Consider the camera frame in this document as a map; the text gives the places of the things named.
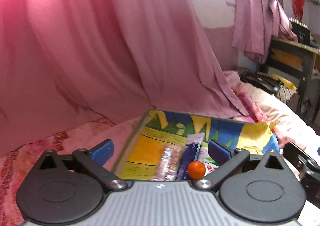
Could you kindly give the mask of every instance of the blue gripper pad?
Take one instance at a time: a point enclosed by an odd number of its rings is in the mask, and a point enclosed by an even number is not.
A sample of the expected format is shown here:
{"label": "blue gripper pad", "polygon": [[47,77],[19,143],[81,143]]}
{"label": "blue gripper pad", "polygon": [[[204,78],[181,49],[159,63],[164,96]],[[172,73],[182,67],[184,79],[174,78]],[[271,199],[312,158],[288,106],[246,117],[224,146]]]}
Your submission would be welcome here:
{"label": "blue gripper pad", "polygon": [[219,166],[232,158],[231,152],[225,148],[218,145],[214,140],[209,142],[208,154]]}
{"label": "blue gripper pad", "polygon": [[113,142],[107,139],[90,149],[89,154],[91,160],[102,166],[113,156],[113,151]]}

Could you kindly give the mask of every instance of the yellow painted shape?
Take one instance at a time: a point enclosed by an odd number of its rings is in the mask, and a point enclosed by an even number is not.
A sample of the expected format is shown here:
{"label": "yellow painted shape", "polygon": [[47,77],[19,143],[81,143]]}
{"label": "yellow painted shape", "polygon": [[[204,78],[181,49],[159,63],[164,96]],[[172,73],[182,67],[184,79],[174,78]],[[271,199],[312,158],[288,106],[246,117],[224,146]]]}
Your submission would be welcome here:
{"label": "yellow painted shape", "polygon": [[160,121],[160,126],[161,129],[165,129],[168,125],[167,117],[165,116],[163,111],[159,110],[149,110],[149,115],[153,119],[155,115],[158,115],[159,121]]}
{"label": "yellow painted shape", "polygon": [[169,144],[185,145],[187,142],[187,139],[183,136],[159,131],[151,127],[145,127],[141,134]]}
{"label": "yellow painted shape", "polygon": [[247,149],[253,154],[262,154],[262,149],[268,144],[271,136],[272,132],[266,122],[245,124],[236,148]]}
{"label": "yellow painted shape", "polygon": [[210,129],[211,129],[211,118],[191,115],[191,119],[193,121],[193,125],[196,133],[199,133],[201,129],[204,127],[204,125],[207,125],[206,131],[205,131],[205,140],[208,141]]}
{"label": "yellow painted shape", "polygon": [[127,161],[158,165],[164,150],[164,143],[141,135]]}
{"label": "yellow painted shape", "polygon": [[126,162],[120,178],[127,180],[150,180],[156,168],[156,166]]}

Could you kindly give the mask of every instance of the orange ball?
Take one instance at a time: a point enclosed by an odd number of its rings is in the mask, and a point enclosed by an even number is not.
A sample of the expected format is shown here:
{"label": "orange ball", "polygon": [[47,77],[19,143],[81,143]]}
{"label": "orange ball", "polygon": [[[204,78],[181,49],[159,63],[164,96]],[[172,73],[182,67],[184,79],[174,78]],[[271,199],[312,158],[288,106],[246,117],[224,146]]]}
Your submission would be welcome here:
{"label": "orange ball", "polygon": [[193,161],[188,165],[188,174],[191,179],[201,179],[204,177],[205,171],[205,165],[200,161]]}

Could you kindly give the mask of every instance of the pink curtain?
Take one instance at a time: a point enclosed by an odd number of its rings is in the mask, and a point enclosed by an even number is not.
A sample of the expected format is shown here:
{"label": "pink curtain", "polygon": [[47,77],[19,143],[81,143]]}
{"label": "pink curtain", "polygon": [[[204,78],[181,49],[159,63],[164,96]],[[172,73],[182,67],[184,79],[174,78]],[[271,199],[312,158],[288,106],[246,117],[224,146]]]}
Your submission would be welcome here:
{"label": "pink curtain", "polygon": [[291,23],[278,0],[236,0],[232,46],[245,56],[265,63],[272,36],[297,41]]}
{"label": "pink curtain", "polygon": [[153,106],[247,115],[192,0],[0,0],[0,154]]}

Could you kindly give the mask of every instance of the circular cover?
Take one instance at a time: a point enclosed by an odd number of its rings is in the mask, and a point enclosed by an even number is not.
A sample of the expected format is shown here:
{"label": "circular cover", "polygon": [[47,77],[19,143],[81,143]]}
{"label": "circular cover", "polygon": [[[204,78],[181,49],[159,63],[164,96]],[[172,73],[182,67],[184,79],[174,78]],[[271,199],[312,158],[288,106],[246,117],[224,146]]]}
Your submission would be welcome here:
{"label": "circular cover", "polygon": [[101,202],[101,185],[93,178],[68,170],[46,169],[28,178],[17,192],[25,219],[40,223],[68,223],[92,212]]}
{"label": "circular cover", "polygon": [[297,180],[281,176],[281,172],[232,176],[222,184],[220,200],[231,212],[251,222],[297,218],[306,201],[305,192]]}

